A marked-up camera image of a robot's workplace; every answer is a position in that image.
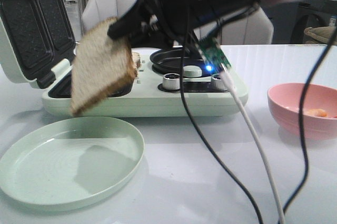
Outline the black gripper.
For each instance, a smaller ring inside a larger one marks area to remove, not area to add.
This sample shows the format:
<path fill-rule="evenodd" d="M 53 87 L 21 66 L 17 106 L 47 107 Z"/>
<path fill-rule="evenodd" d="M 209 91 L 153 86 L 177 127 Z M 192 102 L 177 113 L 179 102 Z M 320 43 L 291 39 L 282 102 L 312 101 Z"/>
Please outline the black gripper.
<path fill-rule="evenodd" d="M 107 35 L 112 40 L 127 35 L 132 46 L 173 46 L 183 43 L 183 36 L 175 34 L 164 19 L 161 0 L 137 0 L 109 26 Z"/>

